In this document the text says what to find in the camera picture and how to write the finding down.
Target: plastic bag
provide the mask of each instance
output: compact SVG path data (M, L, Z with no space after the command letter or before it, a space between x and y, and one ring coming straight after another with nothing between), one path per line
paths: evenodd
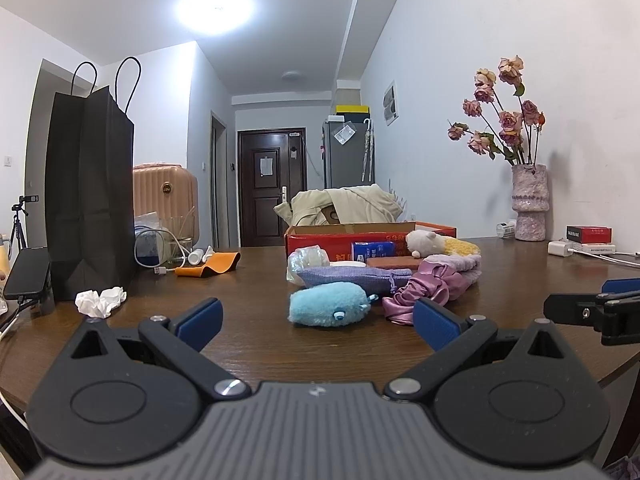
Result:
M329 256L319 245L303 247L293 251L287 259L287 281L297 286L305 286L297 272L307 267L328 267Z

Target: black paper bag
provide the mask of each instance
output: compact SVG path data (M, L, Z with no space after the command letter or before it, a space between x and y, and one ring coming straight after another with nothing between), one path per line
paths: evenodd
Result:
M85 98L54 97L45 218L57 301L127 288L135 274L133 129L108 87Z

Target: beige jacket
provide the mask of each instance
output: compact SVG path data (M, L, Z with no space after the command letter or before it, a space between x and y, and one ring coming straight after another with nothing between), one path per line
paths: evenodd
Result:
M301 191L273 210L289 225L326 225L322 209L333 205L342 224L395 222L402 213L394 196L372 186Z

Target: blue gripper pad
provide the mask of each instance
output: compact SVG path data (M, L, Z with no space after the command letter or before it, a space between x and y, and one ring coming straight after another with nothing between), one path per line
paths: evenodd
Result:
M414 327L418 335L436 352L460 336L467 328L466 321L429 298L414 305Z
M622 292L633 292L640 290L640 279L630 278L628 280L609 280L604 282L602 292L609 294L621 294Z
M196 352L201 351L222 329L222 303L208 298L169 323L169 331Z

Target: ceiling light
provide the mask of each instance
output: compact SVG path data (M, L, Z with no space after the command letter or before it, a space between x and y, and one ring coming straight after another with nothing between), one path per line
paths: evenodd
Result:
M180 0L180 21L200 34L223 34L245 23L254 11L251 0Z
M303 77L304 76L300 70L289 70L282 74L282 79L284 81L300 81Z

